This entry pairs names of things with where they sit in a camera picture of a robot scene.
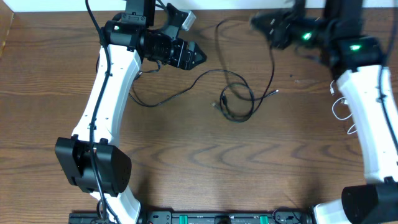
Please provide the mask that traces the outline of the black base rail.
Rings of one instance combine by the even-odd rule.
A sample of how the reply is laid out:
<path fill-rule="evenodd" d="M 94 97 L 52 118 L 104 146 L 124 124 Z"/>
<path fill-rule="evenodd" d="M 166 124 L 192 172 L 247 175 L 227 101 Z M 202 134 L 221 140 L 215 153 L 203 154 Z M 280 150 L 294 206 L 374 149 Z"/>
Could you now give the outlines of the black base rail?
<path fill-rule="evenodd" d="M 142 212 L 137 224 L 321 224 L 335 223 L 327 217 L 316 217 L 313 211 L 287 208 L 260 213 L 195 213 L 173 211 Z"/>

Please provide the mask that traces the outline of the wooden side panel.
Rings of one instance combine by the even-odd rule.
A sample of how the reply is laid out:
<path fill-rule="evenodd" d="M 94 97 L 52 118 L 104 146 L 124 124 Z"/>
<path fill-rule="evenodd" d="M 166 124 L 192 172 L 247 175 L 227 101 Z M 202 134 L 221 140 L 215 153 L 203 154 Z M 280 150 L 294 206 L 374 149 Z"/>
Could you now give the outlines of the wooden side panel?
<path fill-rule="evenodd" d="M 9 31 L 12 26 L 14 19 L 14 12 L 9 6 L 1 0 L 1 11 L 0 11 L 0 56 L 4 52 L 6 46 L 6 39 L 9 35 Z"/>

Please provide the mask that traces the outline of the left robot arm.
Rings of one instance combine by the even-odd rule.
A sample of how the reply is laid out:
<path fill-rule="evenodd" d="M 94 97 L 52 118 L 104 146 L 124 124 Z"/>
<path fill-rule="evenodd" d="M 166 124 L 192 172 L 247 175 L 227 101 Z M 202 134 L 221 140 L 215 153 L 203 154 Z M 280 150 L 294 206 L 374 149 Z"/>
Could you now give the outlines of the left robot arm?
<path fill-rule="evenodd" d="M 95 82 L 81 119 L 55 154 L 68 182 L 97 199 L 90 223 L 137 223 L 141 204 L 129 188 L 131 159 L 119 148 L 121 121 L 144 60 L 191 70 L 206 55 L 178 35 L 192 11 L 161 1 L 128 1 L 125 11 L 97 27 L 101 45 Z"/>

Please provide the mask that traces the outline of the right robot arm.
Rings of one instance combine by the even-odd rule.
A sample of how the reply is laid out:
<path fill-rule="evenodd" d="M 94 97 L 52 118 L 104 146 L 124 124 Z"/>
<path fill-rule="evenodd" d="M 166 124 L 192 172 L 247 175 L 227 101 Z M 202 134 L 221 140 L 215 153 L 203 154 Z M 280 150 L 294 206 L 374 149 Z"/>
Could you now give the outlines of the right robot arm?
<path fill-rule="evenodd" d="M 313 206 L 305 223 L 386 223 L 397 220 L 397 106 L 389 54 L 364 35 L 362 0 L 327 1 L 320 19 L 306 15 L 305 2 L 255 15 L 250 24 L 271 47 L 317 48 L 347 100 L 361 146 L 364 185 L 345 187 L 337 200 Z"/>

